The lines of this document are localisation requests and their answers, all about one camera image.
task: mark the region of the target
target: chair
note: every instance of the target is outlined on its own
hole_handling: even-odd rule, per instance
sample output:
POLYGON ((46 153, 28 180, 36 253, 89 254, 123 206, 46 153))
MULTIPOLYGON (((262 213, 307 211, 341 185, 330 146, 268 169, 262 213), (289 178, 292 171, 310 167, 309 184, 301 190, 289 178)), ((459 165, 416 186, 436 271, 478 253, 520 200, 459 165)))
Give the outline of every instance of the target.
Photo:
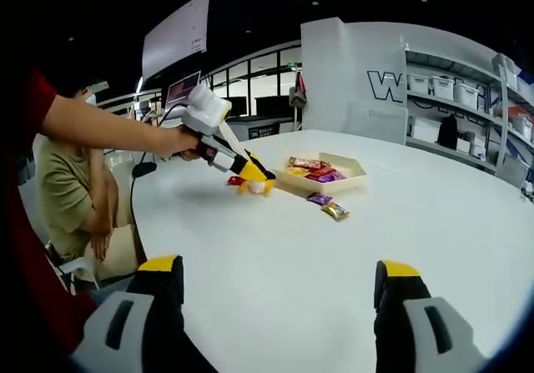
POLYGON ((41 216, 38 211, 38 199, 37 199, 37 187, 35 184, 35 178, 31 178, 29 181, 18 187, 18 192, 20 193, 21 199, 23 201, 24 209, 26 210, 26 215, 30 222, 30 225, 33 228, 33 231, 41 240, 45 249, 48 252, 48 260, 54 266, 54 270, 58 277, 64 277, 65 275, 70 275, 71 288, 68 290, 71 293, 75 292, 73 288, 72 276, 77 270, 86 270, 92 278, 94 286, 98 290, 100 284, 95 274, 95 266, 91 260, 81 257, 75 260, 72 260, 68 263, 62 264, 62 260, 59 257, 58 253, 52 246, 52 243, 48 240, 48 233, 44 224, 41 220, 41 216))
POLYGON ((408 108, 381 103, 349 103, 342 132, 406 145, 408 108))

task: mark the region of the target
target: shelving unit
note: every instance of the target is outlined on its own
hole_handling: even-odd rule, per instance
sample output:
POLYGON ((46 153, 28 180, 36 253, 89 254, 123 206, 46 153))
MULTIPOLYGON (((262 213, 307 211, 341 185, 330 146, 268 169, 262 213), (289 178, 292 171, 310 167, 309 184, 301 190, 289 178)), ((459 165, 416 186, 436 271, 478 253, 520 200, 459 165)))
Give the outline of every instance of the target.
POLYGON ((465 78, 470 78, 486 85, 495 86, 501 83, 499 76, 494 73, 477 67, 474 64, 441 56, 437 53, 406 50, 406 61, 408 64, 417 64, 424 67, 439 68, 440 70, 450 71, 451 73, 461 75, 465 78))
POLYGON ((534 152, 534 144, 530 142, 528 139, 526 139, 525 137, 523 137, 521 134, 519 134, 518 131, 508 127, 508 133, 518 138, 520 141, 522 141, 526 145, 527 148, 529 148, 532 152, 534 152))
POLYGON ((508 98, 512 100, 514 103, 517 103, 522 108, 526 109, 526 111, 534 116, 534 104, 530 103, 528 100, 526 100, 520 93, 518 93, 514 88, 511 88, 510 86, 506 86, 506 90, 508 92, 508 98))
POLYGON ((454 149, 448 149, 444 146, 435 144, 433 142, 428 142, 428 141, 423 141, 422 139, 408 137, 406 138, 406 145, 412 148, 426 150, 433 154, 439 154, 440 156, 446 156, 450 159, 458 160, 462 163, 466 163, 472 166, 483 168, 492 173, 496 172, 496 166, 494 166, 493 164, 483 162, 473 156, 470 156, 469 154, 464 154, 463 152, 460 152, 454 149))
POLYGON ((413 92, 413 91, 408 91, 408 98, 416 98, 416 99, 421 99, 421 100, 424 100, 426 102, 431 102, 431 103, 435 103, 439 106, 442 106, 442 107, 446 107, 446 108, 451 108, 451 109, 454 109, 454 110, 461 110, 467 114, 471 114, 473 116, 476 116, 484 121, 487 121, 489 123, 493 123, 495 125, 498 125, 498 126, 502 126, 502 120, 500 118, 496 118, 496 117, 493 117, 491 116, 490 114, 488 113, 484 113, 484 112, 481 112, 480 110, 475 110, 473 108, 470 108, 464 104, 461 104, 461 103, 458 103, 458 102, 455 102, 454 100, 450 100, 450 99, 446 99, 446 98, 438 98, 437 96, 433 96, 433 95, 428 95, 428 94, 424 94, 424 93, 419 93, 419 92, 413 92))
MULTIPOLYGON (((527 99, 524 98, 524 96, 518 93, 515 89, 510 88, 507 84, 505 84, 506 79, 504 77, 504 70, 502 68, 500 70, 500 74, 497 75, 493 72, 485 70, 484 68, 480 68, 474 64, 464 62, 461 60, 457 60, 454 58, 450 58, 448 56, 443 56, 443 55, 440 55, 439 53, 430 53, 427 51, 409 49, 408 46, 405 46, 404 52, 406 55, 406 70, 405 70, 406 74, 407 74, 408 65, 435 68, 435 69, 442 70, 443 72, 454 73, 460 77, 469 78, 470 80, 484 84, 488 87, 488 89, 499 91, 501 93, 500 96, 501 96, 502 104, 508 105, 509 107, 508 99, 510 99, 513 103, 516 103, 519 106, 523 107, 528 113, 534 116, 533 102, 529 102, 527 99)), ((500 143, 498 160, 497 160, 496 166, 493 164, 489 164, 487 162, 482 162, 481 160, 473 156, 470 156, 468 154, 464 154, 462 152, 459 152, 453 149, 442 147, 439 144, 434 144, 434 143, 423 141, 420 139, 415 139, 411 137, 407 138, 406 144, 408 146, 411 146, 413 148, 423 149, 423 150, 426 150, 426 151, 429 151, 435 154, 440 154, 442 156, 448 157, 450 159, 458 160, 462 163, 466 163, 471 166, 483 168, 484 170, 491 172, 493 174, 499 169, 500 166, 502 166, 502 163, 504 160, 504 154, 506 152, 506 143, 508 141, 508 134, 513 135, 515 138, 519 139, 524 145, 526 145, 526 148, 531 153, 534 154, 534 144, 528 141, 521 134, 519 134, 515 129, 512 129, 508 126, 508 123, 507 123, 508 108, 503 109, 502 118, 497 118, 481 110, 475 110, 473 108, 469 108, 461 103, 452 101, 450 99, 438 98, 436 96, 432 96, 432 95, 425 94, 425 93, 417 93, 413 91, 408 91, 407 81, 408 80, 406 78, 406 80, 404 81, 405 86, 406 86, 406 100, 408 98, 419 99, 429 104, 433 104, 433 105, 440 106, 443 108, 448 108, 454 111, 463 112, 466 115, 469 115, 475 119, 480 120, 483 123, 486 123, 488 127, 488 131, 487 131, 488 136, 490 132, 490 127, 492 126, 494 128, 497 128, 501 134, 501 143, 500 143)))

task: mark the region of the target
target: person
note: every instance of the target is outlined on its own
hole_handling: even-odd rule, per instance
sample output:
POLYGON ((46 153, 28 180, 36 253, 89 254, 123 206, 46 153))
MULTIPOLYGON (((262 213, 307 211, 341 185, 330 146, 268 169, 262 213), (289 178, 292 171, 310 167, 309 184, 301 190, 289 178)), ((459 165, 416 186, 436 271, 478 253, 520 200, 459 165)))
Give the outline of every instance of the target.
POLYGON ((178 152, 194 154, 198 138, 184 127, 159 129, 60 96, 32 67, 31 59, 18 58, 10 65, 13 81, 7 101, 24 118, 13 118, 7 127, 9 190, 4 217, 8 235, 2 238, 0 255, 5 291, 3 332, 9 340, 3 362, 10 365, 13 358, 19 370, 75 370, 68 355, 83 338, 83 325, 96 305, 89 295, 67 292, 48 262, 18 192, 16 157, 28 152, 37 133, 82 147, 147 151, 162 157, 178 152))
MULTIPOLYGON (((70 78, 58 92, 97 103, 83 78, 70 78)), ((127 208, 128 201, 119 202, 118 186, 104 163, 103 150, 50 137, 42 141, 35 159, 40 214, 63 263, 84 256, 93 262, 100 280, 134 273, 144 262, 144 254, 132 222, 124 221, 128 214, 118 210, 119 206, 127 208)), ((92 281, 85 270, 78 270, 76 276, 92 281)))

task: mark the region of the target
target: olive green t-shirt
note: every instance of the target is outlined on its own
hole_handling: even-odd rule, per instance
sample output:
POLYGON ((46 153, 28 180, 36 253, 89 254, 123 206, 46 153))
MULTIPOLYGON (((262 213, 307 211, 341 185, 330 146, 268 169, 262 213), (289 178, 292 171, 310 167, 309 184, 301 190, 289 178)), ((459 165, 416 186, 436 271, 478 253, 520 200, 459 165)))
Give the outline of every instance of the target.
POLYGON ((41 217, 55 250, 64 260, 83 256, 89 233, 80 229, 93 207, 89 196, 89 159, 44 139, 36 166, 41 217))

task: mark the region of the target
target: purple candy wrapper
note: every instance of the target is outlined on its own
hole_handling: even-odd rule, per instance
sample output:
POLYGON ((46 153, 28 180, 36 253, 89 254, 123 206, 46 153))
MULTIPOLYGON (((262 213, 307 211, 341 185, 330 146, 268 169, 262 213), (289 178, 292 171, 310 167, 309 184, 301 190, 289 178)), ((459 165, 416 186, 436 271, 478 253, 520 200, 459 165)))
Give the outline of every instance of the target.
POLYGON ((315 181, 318 181, 320 183, 331 183, 333 181, 339 181, 340 179, 346 179, 346 177, 339 171, 335 171, 334 173, 325 174, 322 177, 316 179, 315 181))
POLYGON ((314 204, 318 204, 319 206, 325 206, 332 200, 332 197, 326 196, 323 194, 314 193, 310 195, 307 199, 309 202, 313 202, 314 204))

